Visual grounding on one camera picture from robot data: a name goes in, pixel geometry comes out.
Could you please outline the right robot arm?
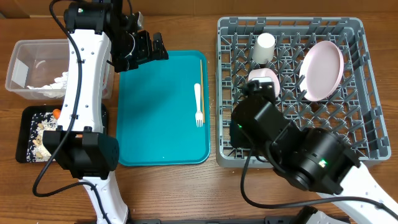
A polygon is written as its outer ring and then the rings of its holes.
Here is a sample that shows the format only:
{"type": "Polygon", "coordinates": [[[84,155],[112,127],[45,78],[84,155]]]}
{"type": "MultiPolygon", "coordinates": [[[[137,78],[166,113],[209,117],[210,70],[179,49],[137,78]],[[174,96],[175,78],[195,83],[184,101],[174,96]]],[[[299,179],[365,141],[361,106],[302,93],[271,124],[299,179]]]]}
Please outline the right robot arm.
{"type": "Polygon", "coordinates": [[[244,99],[231,114],[232,146],[264,156],[291,186],[319,195],[301,202],[257,203],[246,195],[243,175],[240,191],[248,204],[283,209],[332,203],[356,223],[397,223],[397,202],[346,141],[326,129],[299,129],[275,107],[274,83],[268,78],[249,81],[242,92],[244,99]]]}

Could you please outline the teal serving tray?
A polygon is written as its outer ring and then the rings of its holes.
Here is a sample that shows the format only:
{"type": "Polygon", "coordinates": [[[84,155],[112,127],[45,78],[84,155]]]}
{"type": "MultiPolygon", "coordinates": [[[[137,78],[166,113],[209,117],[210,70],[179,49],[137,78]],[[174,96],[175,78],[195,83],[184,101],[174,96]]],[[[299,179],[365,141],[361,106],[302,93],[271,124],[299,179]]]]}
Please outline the teal serving tray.
{"type": "Polygon", "coordinates": [[[122,72],[116,139],[124,166],[201,164],[211,151],[206,57],[197,50],[171,50],[168,60],[122,72]],[[194,84],[203,61],[205,123],[195,121],[194,84]]]}

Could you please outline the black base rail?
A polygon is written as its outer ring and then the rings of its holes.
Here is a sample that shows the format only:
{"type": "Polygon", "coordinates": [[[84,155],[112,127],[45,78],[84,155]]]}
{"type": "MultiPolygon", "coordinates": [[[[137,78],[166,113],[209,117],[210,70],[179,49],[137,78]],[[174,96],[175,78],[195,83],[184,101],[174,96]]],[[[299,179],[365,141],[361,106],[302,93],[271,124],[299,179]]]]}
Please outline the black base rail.
{"type": "Polygon", "coordinates": [[[269,216],[260,219],[224,219],[224,220],[169,220],[141,219],[129,221],[133,224],[289,224],[297,221],[293,216],[269,216]]]}

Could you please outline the white paper cup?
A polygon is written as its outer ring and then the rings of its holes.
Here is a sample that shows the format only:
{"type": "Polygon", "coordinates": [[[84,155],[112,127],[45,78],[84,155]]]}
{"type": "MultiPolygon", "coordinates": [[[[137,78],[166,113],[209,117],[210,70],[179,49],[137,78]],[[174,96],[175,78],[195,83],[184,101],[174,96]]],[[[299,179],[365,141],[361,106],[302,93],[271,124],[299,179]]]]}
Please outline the white paper cup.
{"type": "Polygon", "coordinates": [[[270,62],[274,56],[275,37],[270,33],[263,33],[257,37],[254,44],[252,59],[259,64],[270,62]]]}

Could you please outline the grey dishwasher rack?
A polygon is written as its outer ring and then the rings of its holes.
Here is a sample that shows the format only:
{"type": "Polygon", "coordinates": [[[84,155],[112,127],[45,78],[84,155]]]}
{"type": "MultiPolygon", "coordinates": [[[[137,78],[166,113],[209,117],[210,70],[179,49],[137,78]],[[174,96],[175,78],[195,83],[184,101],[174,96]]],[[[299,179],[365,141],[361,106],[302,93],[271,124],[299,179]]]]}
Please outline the grey dishwasher rack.
{"type": "Polygon", "coordinates": [[[216,38],[216,160],[221,167],[241,168],[248,150],[234,148],[229,136],[231,113],[244,98],[259,34],[275,39],[274,58],[266,64],[280,83],[276,106],[299,128],[324,128],[351,144],[367,166],[388,160],[391,147],[379,100],[363,23],[355,17],[222,17],[216,38]],[[328,40],[343,55],[338,88],[318,102],[300,89],[304,57],[328,40]]]}

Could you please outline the clear plastic bin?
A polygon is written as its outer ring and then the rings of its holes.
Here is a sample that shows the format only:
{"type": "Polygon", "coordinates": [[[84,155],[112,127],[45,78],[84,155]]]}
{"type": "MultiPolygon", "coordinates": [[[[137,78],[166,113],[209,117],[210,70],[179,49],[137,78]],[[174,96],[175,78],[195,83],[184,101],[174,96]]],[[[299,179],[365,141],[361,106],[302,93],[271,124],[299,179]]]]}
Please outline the clear plastic bin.
{"type": "Polygon", "coordinates": [[[54,82],[69,69],[69,41],[67,39],[20,40],[12,52],[5,87],[28,100],[55,100],[27,85],[42,87],[54,82]]]}

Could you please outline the white plastic fork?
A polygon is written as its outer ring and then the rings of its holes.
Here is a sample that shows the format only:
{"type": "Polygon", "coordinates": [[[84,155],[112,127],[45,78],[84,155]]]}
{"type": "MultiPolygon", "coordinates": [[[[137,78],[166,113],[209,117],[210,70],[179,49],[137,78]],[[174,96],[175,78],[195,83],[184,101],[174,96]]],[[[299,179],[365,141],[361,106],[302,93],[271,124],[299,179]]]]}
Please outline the white plastic fork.
{"type": "Polygon", "coordinates": [[[195,113],[195,121],[197,127],[200,128],[203,126],[203,113],[201,111],[201,85],[199,83],[194,84],[194,92],[195,92],[195,102],[196,102],[196,113],[195,113]]]}

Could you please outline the black tray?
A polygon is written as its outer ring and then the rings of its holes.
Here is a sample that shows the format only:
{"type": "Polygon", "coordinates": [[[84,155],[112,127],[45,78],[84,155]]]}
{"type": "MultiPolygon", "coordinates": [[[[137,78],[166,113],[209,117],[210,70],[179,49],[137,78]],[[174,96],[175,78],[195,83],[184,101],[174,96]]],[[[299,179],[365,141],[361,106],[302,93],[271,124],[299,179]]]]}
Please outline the black tray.
{"type": "Polygon", "coordinates": [[[42,136],[44,130],[54,130],[57,122],[52,112],[61,109],[61,105],[28,106],[22,113],[19,138],[16,148],[16,161],[20,163],[47,162],[50,156],[40,159],[34,144],[36,137],[42,136]]]}

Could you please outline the peanuts and rice leftovers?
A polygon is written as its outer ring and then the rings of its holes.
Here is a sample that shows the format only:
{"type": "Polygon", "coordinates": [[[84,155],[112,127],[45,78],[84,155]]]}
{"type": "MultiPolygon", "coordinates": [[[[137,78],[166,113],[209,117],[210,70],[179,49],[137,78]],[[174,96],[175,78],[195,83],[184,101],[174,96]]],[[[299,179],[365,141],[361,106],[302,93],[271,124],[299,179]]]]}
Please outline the peanuts and rice leftovers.
{"type": "Polygon", "coordinates": [[[51,153],[43,144],[44,131],[54,131],[57,128],[59,114],[53,112],[35,113],[32,115],[28,135],[28,147],[26,152],[27,162],[47,162],[51,153]]]}

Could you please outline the orange carrot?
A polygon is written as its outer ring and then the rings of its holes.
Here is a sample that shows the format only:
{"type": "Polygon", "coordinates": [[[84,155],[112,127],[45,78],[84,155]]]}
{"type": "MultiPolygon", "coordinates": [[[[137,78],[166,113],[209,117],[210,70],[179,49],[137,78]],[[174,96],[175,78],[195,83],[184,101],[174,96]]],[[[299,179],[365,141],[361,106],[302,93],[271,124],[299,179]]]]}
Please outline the orange carrot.
{"type": "Polygon", "coordinates": [[[55,119],[59,119],[60,114],[61,114],[61,110],[60,109],[54,109],[52,111],[52,113],[53,113],[53,116],[54,116],[55,119]]]}

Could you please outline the large white plate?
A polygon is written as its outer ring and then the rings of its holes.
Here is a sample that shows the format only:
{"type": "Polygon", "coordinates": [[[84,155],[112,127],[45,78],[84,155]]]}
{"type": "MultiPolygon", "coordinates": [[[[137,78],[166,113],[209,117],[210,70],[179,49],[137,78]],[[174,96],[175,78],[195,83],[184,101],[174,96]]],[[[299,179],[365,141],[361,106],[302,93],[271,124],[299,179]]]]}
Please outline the large white plate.
{"type": "Polygon", "coordinates": [[[344,60],[341,50],[331,41],[315,44],[304,57],[299,77],[299,88],[306,91],[309,101],[328,98],[338,87],[343,76],[344,60]]]}

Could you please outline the white napkin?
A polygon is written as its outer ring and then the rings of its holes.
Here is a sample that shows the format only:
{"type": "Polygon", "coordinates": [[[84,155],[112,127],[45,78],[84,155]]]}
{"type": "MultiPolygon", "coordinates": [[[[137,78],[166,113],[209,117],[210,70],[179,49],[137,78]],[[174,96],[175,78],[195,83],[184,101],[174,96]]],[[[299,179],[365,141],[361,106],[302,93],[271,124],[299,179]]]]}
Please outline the white napkin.
{"type": "Polygon", "coordinates": [[[54,79],[54,82],[49,85],[42,87],[34,87],[27,85],[30,90],[38,90],[39,93],[43,94],[48,98],[61,98],[65,96],[68,81],[68,72],[63,72],[61,77],[54,79]]]}

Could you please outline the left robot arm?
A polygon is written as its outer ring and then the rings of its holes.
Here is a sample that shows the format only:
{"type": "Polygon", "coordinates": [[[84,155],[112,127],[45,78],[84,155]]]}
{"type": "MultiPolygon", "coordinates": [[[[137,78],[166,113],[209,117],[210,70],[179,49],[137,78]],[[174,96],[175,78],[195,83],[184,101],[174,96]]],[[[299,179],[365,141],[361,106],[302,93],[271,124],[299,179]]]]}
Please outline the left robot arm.
{"type": "Polygon", "coordinates": [[[168,59],[162,36],[144,30],[140,13],[124,14],[122,1],[72,1],[57,24],[68,38],[68,80],[57,128],[43,144],[50,162],[86,189],[98,223],[131,223],[116,181],[118,140],[103,124],[104,76],[108,66],[126,72],[168,59]]]}

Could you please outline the wooden chopstick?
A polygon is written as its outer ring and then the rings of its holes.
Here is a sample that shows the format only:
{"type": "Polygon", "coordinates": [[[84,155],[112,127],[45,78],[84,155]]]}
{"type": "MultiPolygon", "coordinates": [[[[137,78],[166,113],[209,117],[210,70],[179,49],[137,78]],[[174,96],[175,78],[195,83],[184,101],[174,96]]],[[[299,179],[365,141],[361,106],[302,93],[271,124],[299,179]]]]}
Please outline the wooden chopstick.
{"type": "Polygon", "coordinates": [[[201,112],[203,114],[202,124],[205,123],[205,102],[204,102],[204,79],[203,79],[203,61],[200,60],[200,75],[201,75],[201,112]]]}

